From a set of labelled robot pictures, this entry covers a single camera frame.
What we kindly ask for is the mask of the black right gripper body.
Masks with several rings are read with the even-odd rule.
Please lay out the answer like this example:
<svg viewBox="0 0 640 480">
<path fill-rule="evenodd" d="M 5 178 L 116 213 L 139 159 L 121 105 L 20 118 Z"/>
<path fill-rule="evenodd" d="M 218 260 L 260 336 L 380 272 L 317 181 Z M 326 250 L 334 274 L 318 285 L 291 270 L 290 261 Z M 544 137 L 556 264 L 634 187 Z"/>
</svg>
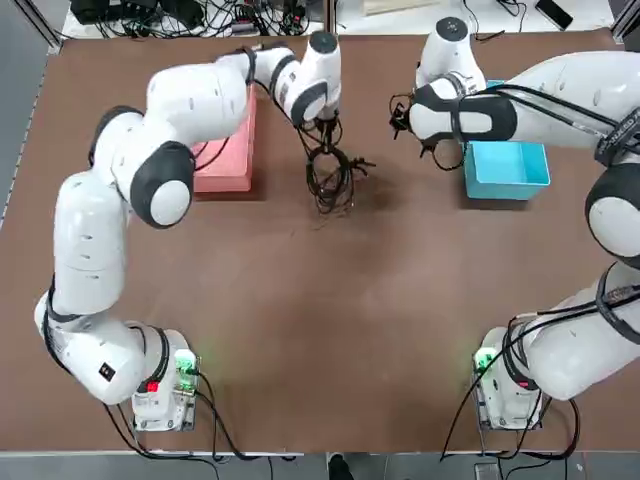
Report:
<svg viewBox="0 0 640 480">
<path fill-rule="evenodd" d="M 409 93 L 393 94 L 389 99 L 389 125 L 394 132 L 394 139 L 397 139 L 400 132 L 411 132 L 410 108 L 412 95 Z"/>
</svg>

